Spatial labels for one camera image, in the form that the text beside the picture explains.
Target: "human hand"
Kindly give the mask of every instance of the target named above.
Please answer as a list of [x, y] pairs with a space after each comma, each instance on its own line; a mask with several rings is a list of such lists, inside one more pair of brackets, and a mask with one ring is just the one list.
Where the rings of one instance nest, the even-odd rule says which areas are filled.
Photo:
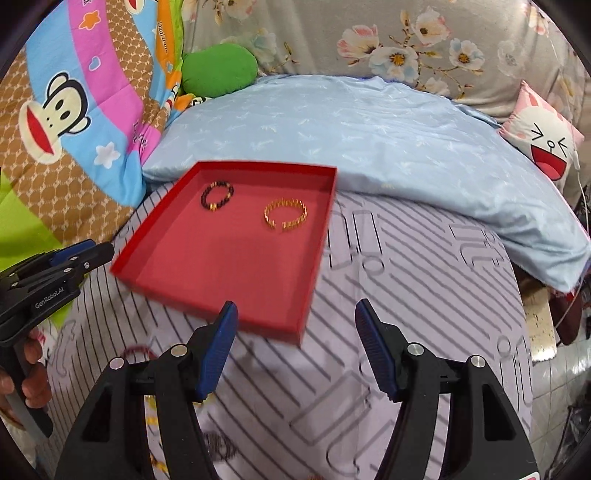
[[[22, 392], [25, 394], [25, 403], [29, 408], [42, 408], [51, 400], [51, 388], [47, 379], [47, 371], [41, 363], [38, 363], [43, 354], [43, 349], [39, 341], [36, 340], [37, 334], [37, 329], [33, 329], [29, 333], [29, 338], [24, 347], [25, 358], [27, 362], [33, 365], [28, 377], [22, 382]], [[12, 378], [0, 368], [0, 410], [18, 421], [5, 397], [5, 395], [12, 394], [14, 388]]]

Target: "monkey face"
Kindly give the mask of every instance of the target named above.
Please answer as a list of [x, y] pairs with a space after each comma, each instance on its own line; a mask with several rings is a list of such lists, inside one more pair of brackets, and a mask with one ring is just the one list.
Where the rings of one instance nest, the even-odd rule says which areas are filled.
[[79, 133], [86, 129], [89, 120], [85, 117], [84, 105], [78, 89], [65, 86], [51, 95], [43, 106], [41, 120], [45, 122], [47, 132], [62, 136], [64, 133]]
[[46, 101], [29, 100], [19, 113], [18, 126], [29, 155], [43, 164], [58, 161], [60, 137], [80, 133], [90, 125], [87, 109], [88, 99], [79, 82], [63, 72], [53, 77]]
[[137, 15], [144, 9], [145, 0], [124, 0], [123, 3], [130, 14]]

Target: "gold bangle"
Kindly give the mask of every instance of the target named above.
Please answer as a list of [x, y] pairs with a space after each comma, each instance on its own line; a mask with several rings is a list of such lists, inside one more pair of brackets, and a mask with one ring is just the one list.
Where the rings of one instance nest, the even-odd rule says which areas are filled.
[[298, 200], [298, 199], [273, 200], [269, 205], [267, 205], [265, 207], [265, 212], [263, 213], [263, 217], [265, 218], [267, 225], [269, 227], [271, 227], [272, 229], [275, 228], [275, 220], [271, 220], [269, 218], [269, 212], [271, 210], [278, 208], [278, 207], [297, 207], [297, 208], [301, 209], [301, 215], [298, 218], [296, 218], [295, 220], [292, 220], [291, 222], [283, 222], [281, 224], [281, 226], [283, 227], [283, 230], [292, 230], [293, 228], [300, 226], [308, 218], [308, 209], [304, 205], [304, 202], [302, 202], [301, 200]]

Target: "light blue pillow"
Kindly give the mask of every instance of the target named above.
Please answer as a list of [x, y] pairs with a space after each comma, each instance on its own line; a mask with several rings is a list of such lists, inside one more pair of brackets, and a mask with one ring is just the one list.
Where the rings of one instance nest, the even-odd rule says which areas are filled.
[[265, 77], [183, 113], [143, 169], [148, 180], [170, 181], [200, 160], [335, 166], [341, 190], [487, 223], [514, 263], [568, 291], [591, 257], [589, 240], [552, 182], [491, 125], [378, 77]]

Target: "red tray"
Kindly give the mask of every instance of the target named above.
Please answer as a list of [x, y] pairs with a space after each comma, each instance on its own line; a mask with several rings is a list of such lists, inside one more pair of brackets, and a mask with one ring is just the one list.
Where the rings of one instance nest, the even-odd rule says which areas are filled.
[[[215, 212], [201, 205], [211, 182], [235, 192]], [[197, 163], [156, 205], [114, 262], [111, 272], [132, 290], [207, 321], [226, 300], [236, 303], [241, 330], [299, 345], [335, 195], [336, 168], [253, 161]], [[226, 190], [207, 198], [217, 202]], [[297, 210], [263, 210], [272, 200], [297, 198], [306, 222], [288, 232], [281, 223]]]

